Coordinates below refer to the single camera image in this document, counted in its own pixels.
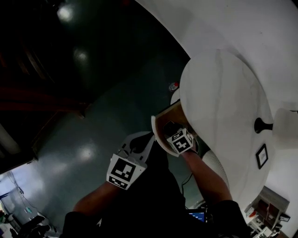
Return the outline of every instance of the white wall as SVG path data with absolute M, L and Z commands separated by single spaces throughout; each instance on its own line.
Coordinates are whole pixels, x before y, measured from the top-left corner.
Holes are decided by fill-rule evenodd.
M 298 110 L 298 9 L 291 0 L 137 0 L 192 58 L 224 49 L 244 61 L 266 92 L 271 112 Z M 283 232 L 298 228 L 298 151 L 277 152 L 266 185 L 290 200 Z

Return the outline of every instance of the tabletop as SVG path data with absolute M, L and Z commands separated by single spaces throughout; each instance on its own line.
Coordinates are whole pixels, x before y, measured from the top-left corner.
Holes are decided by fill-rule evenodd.
M 258 117 L 273 123 L 259 81 L 231 53 L 206 50 L 187 63 L 180 99 L 190 125 L 222 163 L 233 199 L 245 208 L 261 192 L 274 158 L 272 131 L 254 131 Z M 269 159 L 259 169 L 256 153 L 263 144 Z

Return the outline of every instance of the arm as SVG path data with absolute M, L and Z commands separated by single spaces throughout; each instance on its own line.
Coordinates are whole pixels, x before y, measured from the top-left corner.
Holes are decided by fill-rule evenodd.
M 97 216 L 114 201 L 121 190 L 121 188 L 106 181 L 95 191 L 82 198 L 74 206 L 73 211 L 86 216 Z
M 206 202 L 216 204 L 224 200 L 232 200 L 232 196 L 225 182 L 212 169 L 210 169 L 196 154 L 182 153 L 190 167 L 199 190 Z

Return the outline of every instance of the floor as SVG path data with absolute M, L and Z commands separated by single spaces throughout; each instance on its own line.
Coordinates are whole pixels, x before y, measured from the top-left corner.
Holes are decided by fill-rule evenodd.
M 135 2 L 123 1 L 129 3 L 125 13 L 123 5 L 112 11 L 120 16 L 109 23 L 117 23 L 112 42 L 108 42 L 107 32 L 92 34 L 102 19 L 97 14 L 102 6 L 97 2 L 69 1 L 85 9 L 79 15 L 84 20 L 63 23 L 75 39 L 74 61 L 83 88 L 96 101 L 85 119 L 68 114 L 57 123 L 38 151 L 38 161 L 0 176 L 0 193 L 11 191 L 2 202 L 21 223 L 39 211 L 61 232 L 66 213 L 105 181 L 111 155 L 122 140 L 131 133 L 151 130 L 150 116 L 169 105 L 169 84 L 180 80 L 189 60 L 163 26 Z M 116 36 L 118 30 L 122 35 Z M 121 37 L 125 44 L 119 45 Z M 107 46 L 114 44 L 110 54 L 98 45 L 99 38 L 105 38 Z M 190 175 L 184 160 L 168 159 L 169 169 L 181 184 Z M 26 199 L 20 197 L 14 180 Z M 186 206 L 202 199 L 193 179 L 184 187 L 184 195 Z

